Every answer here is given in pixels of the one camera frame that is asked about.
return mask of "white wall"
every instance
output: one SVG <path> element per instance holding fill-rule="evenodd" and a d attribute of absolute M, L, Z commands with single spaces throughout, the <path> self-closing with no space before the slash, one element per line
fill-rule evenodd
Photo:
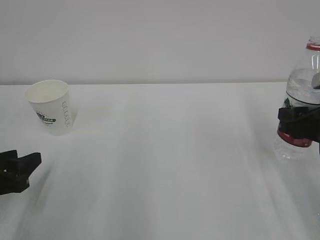
<path fill-rule="evenodd" d="M 0 84 L 286 80 L 319 0 L 0 0 Z"/>

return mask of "white paper cup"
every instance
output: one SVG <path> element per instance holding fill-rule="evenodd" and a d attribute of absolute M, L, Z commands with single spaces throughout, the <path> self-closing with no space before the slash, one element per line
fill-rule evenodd
<path fill-rule="evenodd" d="M 24 96 L 52 135 L 63 135 L 72 128 L 68 84 L 60 80 L 40 81 L 31 85 Z"/>

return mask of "water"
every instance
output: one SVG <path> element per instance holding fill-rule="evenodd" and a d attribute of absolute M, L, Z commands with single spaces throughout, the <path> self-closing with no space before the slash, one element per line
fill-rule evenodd
<path fill-rule="evenodd" d="M 299 68 L 292 71 L 286 85 L 284 106 L 288 107 L 289 104 L 290 107 L 309 107 L 311 109 L 320 107 L 320 90 L 312 87 L 317 72 L 310 68 Z M 309 148 L 289 144 L 277 134 L 274 149 L 281 158 L 299 160 L 304 157 Z"/>

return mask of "table surface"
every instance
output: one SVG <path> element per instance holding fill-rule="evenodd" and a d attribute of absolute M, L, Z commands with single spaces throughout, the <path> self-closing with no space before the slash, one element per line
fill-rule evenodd
<path fill-rule="evenodd" d="M 71 133 L 51 136 L 0 86 L 0 152 L 41 152 L 0 196 L 1 240 L 318 240 L 318 144 L 278 159 L 285 83 L 72 85 Z"/>

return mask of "plastic water bottle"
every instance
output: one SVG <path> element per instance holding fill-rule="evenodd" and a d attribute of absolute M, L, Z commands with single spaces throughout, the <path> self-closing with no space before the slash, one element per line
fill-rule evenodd
<path fill-rule="evenodd" d="M 320 37 L 312 36 L 286 84 L 284 107 L 320 108 Z M 285 159 L 301 159 L 312 141 L 277 131 L 274 149 Z"/>

